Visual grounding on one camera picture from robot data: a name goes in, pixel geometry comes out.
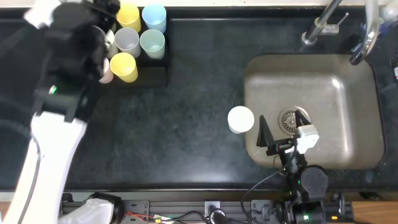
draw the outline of wall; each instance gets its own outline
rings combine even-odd
[[[0,0],[0,7],[31,7],[36,0]],[[161,3],[165,6],[325,6],[331,0],[131,0],[138,6]],[[379,0],[385,5],[393,0]],[[343,0],[342,6],[362,6],[364,0]]]

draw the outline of blue cup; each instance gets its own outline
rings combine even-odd
[[[166,9],[163,5],[153,4],[146,6],[142,10],[142,18],[149,29],[159,30],[162,33],[166,31]]]

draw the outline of faucet handle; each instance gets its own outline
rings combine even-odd
[[[349,15],[348,12],[344,15],[344,17],[337,24],[327,24],[325,28],[321,31],[320,35],[336,35],[340,31],[340,24],[347,18]]]

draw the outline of wooden floor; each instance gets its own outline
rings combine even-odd
[[[9,202],[0,202],[4,218]],[[398,202],[353,202],[357,222],[369,224],[398,223]]]

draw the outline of sink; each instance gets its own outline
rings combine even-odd
[[[365,61],[353,66],[349,55],[261,55],[246,68],[244,94],[255,117],[246,149],[259,165],[274,166],[267,148],[256,146],[260,115],[276,140],[294,133],[295,110],[303,112],[320,136],[305,153],[308,164],[367,169],[383,158],[376,82]]]

